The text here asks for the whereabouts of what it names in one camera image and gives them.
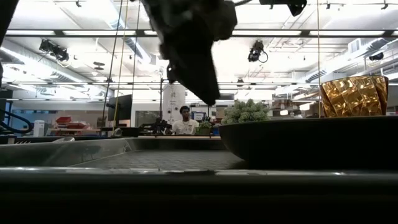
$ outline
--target red object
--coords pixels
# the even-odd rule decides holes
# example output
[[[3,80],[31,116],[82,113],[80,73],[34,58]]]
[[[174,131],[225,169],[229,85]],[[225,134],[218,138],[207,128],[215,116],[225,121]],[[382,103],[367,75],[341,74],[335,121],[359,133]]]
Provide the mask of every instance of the red object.
[[[81,123],[69,123],[67,124],[68,129],[85,129],[86,125]]]
[[[56,122],[58,124],[67,124],[70,123],[72,121],[72,117],[59,117]]]

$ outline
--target box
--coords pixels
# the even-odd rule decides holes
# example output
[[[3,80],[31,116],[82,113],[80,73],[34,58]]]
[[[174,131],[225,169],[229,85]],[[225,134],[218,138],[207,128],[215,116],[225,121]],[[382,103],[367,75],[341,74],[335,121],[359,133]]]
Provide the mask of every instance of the box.
[[[216,118],[224,118],[225,117],[225,108],[217,108],[216,109]]]

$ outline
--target gold vase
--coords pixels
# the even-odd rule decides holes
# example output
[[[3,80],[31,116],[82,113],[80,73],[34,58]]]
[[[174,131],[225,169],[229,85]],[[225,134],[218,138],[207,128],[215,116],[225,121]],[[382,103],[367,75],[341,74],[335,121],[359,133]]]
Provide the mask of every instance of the gold vase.
[[[388,78],[361,76],[321,84],[325,117],[386,115]]]

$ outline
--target window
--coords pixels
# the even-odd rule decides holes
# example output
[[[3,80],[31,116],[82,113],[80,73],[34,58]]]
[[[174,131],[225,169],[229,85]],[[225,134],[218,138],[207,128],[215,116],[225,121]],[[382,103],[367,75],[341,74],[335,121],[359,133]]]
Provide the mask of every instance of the window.
[[[159,117],[159,111],[136,111],[136,127],[142,124],[152,124]]]

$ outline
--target computer screen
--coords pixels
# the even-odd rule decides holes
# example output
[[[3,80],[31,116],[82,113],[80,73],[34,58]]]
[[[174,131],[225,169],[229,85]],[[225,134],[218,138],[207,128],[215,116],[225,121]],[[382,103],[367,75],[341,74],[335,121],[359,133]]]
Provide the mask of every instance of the computer screen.
[[[114,113],[116,109],[116,100],[115,98],[110,98],[108,106],[108,121],[114,120]],[[131,119],[131,104],[132,104],[132,95],[119,96],[118,101],[118,113],[119,120],[127,120]]]

